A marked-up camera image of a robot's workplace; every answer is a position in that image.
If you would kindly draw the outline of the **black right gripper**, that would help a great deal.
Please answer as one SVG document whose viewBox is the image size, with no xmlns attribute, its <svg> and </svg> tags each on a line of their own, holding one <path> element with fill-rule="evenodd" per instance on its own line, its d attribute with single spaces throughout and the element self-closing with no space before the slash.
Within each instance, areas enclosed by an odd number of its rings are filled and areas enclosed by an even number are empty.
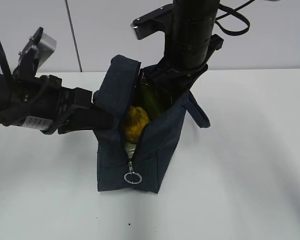
<svg viewBox="0 0 300 240">
<path fill-rule="evenodd" d="M 176 57 L 164 56 L 160 62 L 149 71 L 149 81 L 154 85 L 155 94 L 164 108 L 170 108 L 175 101 L 188 91 L 195 81 L 208 70 L 208 60 L 215 51 L 222 48 L 224 40 L 214 34 L 208 43 L 207 52 L 200 56 L 199 52 L 192 52 L 191 57 L 198 60 L 194 67 L 186 67 L 189 60 L 184 56 L 173 62 Z"/>
</svg>

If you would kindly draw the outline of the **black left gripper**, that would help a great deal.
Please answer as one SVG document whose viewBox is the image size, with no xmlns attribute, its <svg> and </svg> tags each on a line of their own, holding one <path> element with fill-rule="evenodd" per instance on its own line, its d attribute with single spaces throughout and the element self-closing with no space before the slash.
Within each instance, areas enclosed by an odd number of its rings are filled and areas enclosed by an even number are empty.
<svg viewBox="0 0 300 240">
<path fill-rule="evenodd" d="M 55 75 L 15 77 L 4 81 L 8 99 L 4 105 L 6 127 L 33 128 L 45 135 L 56 130 L 59 135 L 85 130 L 108 130 L 114 118 L 107 111 L 92 106 L 92 92 L 80 87 L 62 86 Z"/>
</svg>

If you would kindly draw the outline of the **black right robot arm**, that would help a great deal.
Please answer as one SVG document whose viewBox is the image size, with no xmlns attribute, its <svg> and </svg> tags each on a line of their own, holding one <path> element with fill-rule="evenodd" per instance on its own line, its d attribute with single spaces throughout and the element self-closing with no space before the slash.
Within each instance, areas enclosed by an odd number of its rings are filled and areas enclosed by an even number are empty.
<svg viewBox="0 0 300 240">
<path fill-rule="evenodd" d="M 175 0 L 164 55 L 148 79 L 164 101 L 175 102 L 207 71 L 218 0 Z"/>
</svg>

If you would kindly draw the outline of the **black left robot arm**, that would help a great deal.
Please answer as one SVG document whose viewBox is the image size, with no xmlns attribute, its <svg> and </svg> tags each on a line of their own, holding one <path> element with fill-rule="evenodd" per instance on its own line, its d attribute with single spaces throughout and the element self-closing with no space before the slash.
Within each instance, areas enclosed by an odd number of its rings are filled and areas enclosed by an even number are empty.
<svg viewBox="0 0 300 240">
<path fill-rule="evenodd" d="M 93 93 L 62 86 L 62 79 L 42 75 L 8 84 L 0 74 L 0 125 L 35 129 L 44 135 L 108 130 L 113 116 L 92 103 Z"/>
</svg>

